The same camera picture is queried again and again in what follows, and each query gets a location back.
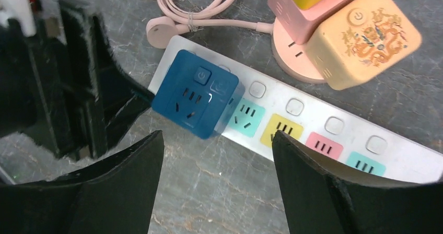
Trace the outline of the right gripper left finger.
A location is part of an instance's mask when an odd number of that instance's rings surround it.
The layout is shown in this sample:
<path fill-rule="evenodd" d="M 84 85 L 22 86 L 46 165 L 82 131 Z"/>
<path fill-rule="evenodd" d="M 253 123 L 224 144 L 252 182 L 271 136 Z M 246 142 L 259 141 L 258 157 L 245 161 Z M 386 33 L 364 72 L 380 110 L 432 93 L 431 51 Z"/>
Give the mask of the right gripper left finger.
<path fill-rule="evenodd" d="M 1 233 L 147 233 L 162 131 L 52 181 L 1 185 Z"/>

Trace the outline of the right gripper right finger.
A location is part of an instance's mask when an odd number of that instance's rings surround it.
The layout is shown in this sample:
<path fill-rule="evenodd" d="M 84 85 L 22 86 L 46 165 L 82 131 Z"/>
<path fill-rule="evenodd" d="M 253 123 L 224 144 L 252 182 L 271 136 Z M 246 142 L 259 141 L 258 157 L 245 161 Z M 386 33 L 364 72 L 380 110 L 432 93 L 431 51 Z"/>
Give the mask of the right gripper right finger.
<path fill-rule="evenodd" d="M 442 182 L 359 171 L 282 131 L 272 151 L 290 233 L 442 233 Z"/>

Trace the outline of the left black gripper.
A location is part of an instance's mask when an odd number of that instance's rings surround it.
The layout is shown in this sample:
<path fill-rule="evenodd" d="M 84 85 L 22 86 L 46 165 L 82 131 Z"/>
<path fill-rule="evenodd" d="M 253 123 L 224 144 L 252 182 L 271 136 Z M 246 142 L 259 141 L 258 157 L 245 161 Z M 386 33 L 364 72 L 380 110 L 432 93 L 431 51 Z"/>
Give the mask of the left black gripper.
<path fill-rule="evenodd" d="M 151 107 L 154 94 L 115 59 L 97 7 L 59 0 L 59 8 L 67 45 L 37 14 L 32 36 L 17 18 L 1 25 L 1 137 L 24 134 L 56 158 L 100 158 Z"/>

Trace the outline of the dark blue cube adapter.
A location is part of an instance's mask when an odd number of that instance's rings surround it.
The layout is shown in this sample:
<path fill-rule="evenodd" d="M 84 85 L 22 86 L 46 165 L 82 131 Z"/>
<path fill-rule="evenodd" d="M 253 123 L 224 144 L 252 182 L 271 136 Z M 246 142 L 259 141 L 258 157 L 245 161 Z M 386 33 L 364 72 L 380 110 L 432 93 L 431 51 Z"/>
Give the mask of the dark blue cube adapter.
<path fill-rule="evenodd" d="M 208 139 L 223 133 L 244 92 L 235 74 L 180 50 L 151 107 L 195 136 Z"/>

